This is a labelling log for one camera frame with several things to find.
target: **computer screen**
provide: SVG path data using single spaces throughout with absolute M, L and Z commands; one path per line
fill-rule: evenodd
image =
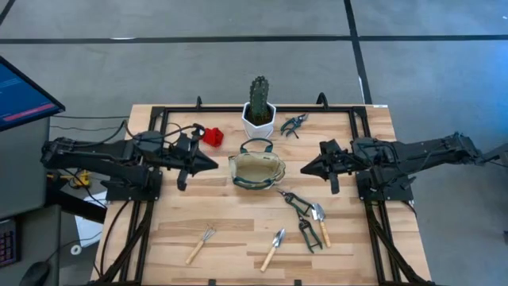
M 64 105 L 0 57 L 0 131 L 64 110 Z

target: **garden shears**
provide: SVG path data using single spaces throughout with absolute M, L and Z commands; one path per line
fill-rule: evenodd
M 309 210 L 312 210 L 312 204 L 308 203 L 304 199 L 300 199 L 297 195 L 295 195 L 292 192 L 283 191 L 281 189 L 278 189 L 277 191 L 279 192 L 280 195 L 282 195 L 284 197 L 284 201 L 286 201 L 287 204 L 289 204 L 295 208 L 296 212 L 298 212 L 299 214 L 302 214 L 306 217 L 309 216 L 307 214 L 307 212 Z M 302 205 L 306 206 L 306 209 L 303 210 L 301 207 L 299 207 L 296 203 L 293 202 L 293 199 L 296 200 L 297 202 L 301 203 Z
M 323 244 L 321 243 L 321 240 L 319 240 L 319 237 L 316 234 L 316 232 L 313 230 L 310 222 L 308 220 L 304 219 L 298 211 L 296 211 L 296 215 L 298 216 L 298 220 L 299 220 L 298 228 L 300 229 L 300 232 L 302 232 L 303 239 L 305 239 L 305 243 L 307 244 L 307 248 L 309 249 L 309 251 L 311 253 L 314 253 L 312 248 L 315 246 L 319 246 L 320 249 L 323 249 Z M 310 235 L 312 235 L 312 237 L 314 238 L 314 241 L 315 241 L 314 244 L 310 244 L 311 242 L 309 239 L 309 235 L 306 233 L 307 229 L 309 230 Z
M 289 136 L 289 134 L 294 133 L 294 135 L 299 139 L 298 135 L 296 134 L 295 130 L 302 126 L 302 123 L 307 120 L 309 117 L 309 114 L 302 114 L 300 116 L 297 116 L 295 118 L 292 118 L 288 120 L 282 127 L 280 127 L 280 135 L 284 134 L 284 131 L 287 130 L 286 137 Z

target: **keyboard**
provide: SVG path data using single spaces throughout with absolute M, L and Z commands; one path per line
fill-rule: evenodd
M 17 224 L 13 218 L 0 222 L 0 268 L 20 260 Z

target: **gray floor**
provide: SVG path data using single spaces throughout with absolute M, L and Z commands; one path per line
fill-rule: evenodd
M 353 0 L 360 35 L 508 33 L 508 1 Z M 349 33 L 341 0 L 17 0 L 0 38 L 173 37 Z M 375 104 L 388 104 L 398 139 L 454 131 L 488 150 L 508 142 L 508 43 L 362 43 Z M 67 106 L 69 115 L 123 115 L 134 103 L 241 103 L 256 75 L 274 103 L 362 103 L 352 46 L 329 43 L 24 44 L 0 54 Z M 118 120 L 53 118 L 95 128 Z M 52 130 L 52 137 L 94 140 Z M 418 224 L 433 279 L 450 285 L 508 284 L 506 170 L 441 166 L 414 183 Z M 63 217 L 63 242 L 76 238 Z M 84 283 L 96 248 L 63 254 L 61 284 Z

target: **wooden table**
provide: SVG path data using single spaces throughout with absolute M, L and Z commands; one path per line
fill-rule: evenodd
M 149 105 L 133 106 L 129 128 L 134 133 L 148 128 L 151 109 Z M 389 110 L 367 106 L 367 111 L 371 135 L 382 140 L 395 140 Z M 278 112 L 275 130 L 297 115 Z M 354 176 L 340 175 L 341 192 L 332 195 L 329 182 L 300 173 L 300 168 L 319 154 L 319 141 L 336 139 L 342 148 L 351 148 L 352 135 L 346 114 L 310 114 L 308 121 L 297 130 L 300 139 L 280 136 L 279 132 L 271 136 L 273 152 L 287 166 L 286 176 L 279 186 L 310 202 L 320 203 L 325 209 L 332 247 L 327 249 L 324 246 L 315 254 L 306 248 L 294 209 L 274 188 L 247 191 L 233 185 L 228 156 L 238 154 L 240 144 L 247 139 L 240 114 L 174 113 L 170 114 L 170 121 L 181 126 L 196 122 L 209 128 L 218 127 L 225 138 L 219 149 L 200 144 L 200 149 L 218 162 L 219 168 L 189 178 L 186 191 L 179 191 L 176 187 L 177 170 L 164 170 L 160 200 L 153 211 L 143 285 L 207 284 L 208 279 L 216 279 L 217 284 L 291 285 L 294 280 L 302 280 L 304 285 L 377 284 L 364 204 L 358 199 Z M 175 129 L 174 126 L 169 127 L 169 130 Z M 248 149 L 262 150 L 264 145 L 255 142 L 248 145 Z M 97 264 L 106 231 L 122 204 L 109 205 Z M 387 209 L 395 245 L 416 273 L 429 280 L 414 213 L 400 202 L 387 202 Z M 125 245 L 131 210 L 132 203 L 124 209 L 114 226 L 106 249 L 105 266 L 113 263 Z M 318 222 L 310 221 L 321 234 Z M 187 266 L 185 260 L 207 223 L 214 224 L 217 233 L 205 244 L 194 262 Z M 260 267 L 271 248 L 274 233 L 281 227 L 286 228 L 286 238 L 267 271 L 262 273 Z M 383 246 L 382 250 L 389 280 L 391 274 Z M 133 253 L 129 279 L 134 276 L 137 248 Z

